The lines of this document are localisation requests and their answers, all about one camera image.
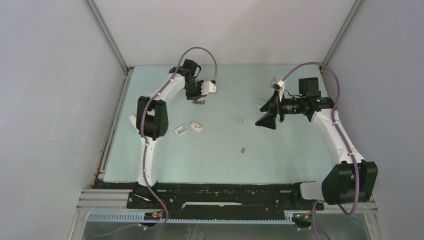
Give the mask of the beige brown mini stapler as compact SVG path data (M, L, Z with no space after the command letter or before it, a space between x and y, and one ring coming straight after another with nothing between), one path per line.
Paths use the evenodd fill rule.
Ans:
M206 102L206 100L203 97L192 101L192 103L195 104L195 105L203 105L203 104L205 104L205 102Z

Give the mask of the white staple box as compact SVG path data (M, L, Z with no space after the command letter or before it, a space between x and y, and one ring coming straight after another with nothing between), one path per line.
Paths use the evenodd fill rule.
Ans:
M192 129L194 129L195 131L197 131L197 132L201 132L201 131L203 130L203 127L202 127L199 123L197 123L197 122L195 122L195 121L193 121L193 122L190 124L190 127L191 127Z

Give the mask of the staple box tray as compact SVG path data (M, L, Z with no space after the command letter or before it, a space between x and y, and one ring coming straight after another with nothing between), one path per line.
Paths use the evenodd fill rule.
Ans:
M186 124L184 124L184 125L181 125L181 126L179 126L179 127L177 127L175 130L174 130L174 132L175 132L175 134L176 135L181 135L181 134L183 134L183 133L185 133L186 131L188 131L189 130L189 128L188 128L188 126L186 125Z

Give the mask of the light blue stapler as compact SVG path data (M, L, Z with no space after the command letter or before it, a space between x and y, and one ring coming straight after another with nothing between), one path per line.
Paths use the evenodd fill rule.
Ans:
M256 106L259 108L259 109L261 109L265 104L267 103L267 100L265 100L265 99L263 99L263 98L261 98L261 99L258 99L257 101L256 101Z

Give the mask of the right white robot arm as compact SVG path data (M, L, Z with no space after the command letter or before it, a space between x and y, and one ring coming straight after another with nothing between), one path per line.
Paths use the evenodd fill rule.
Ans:
M273 94L260 108L265 114L255 122L258 127L276 129L286 115L301 114L317 129L329 153L332 170L323 181L303 182L300 190L291 194L291 204L304 209L311 200L322 200L329 205L364 203L370 200L378 175L373 161L366 161L348 137L334 101L322 96L316 77L301 78L298 94L284 96L285 81L273 77Z

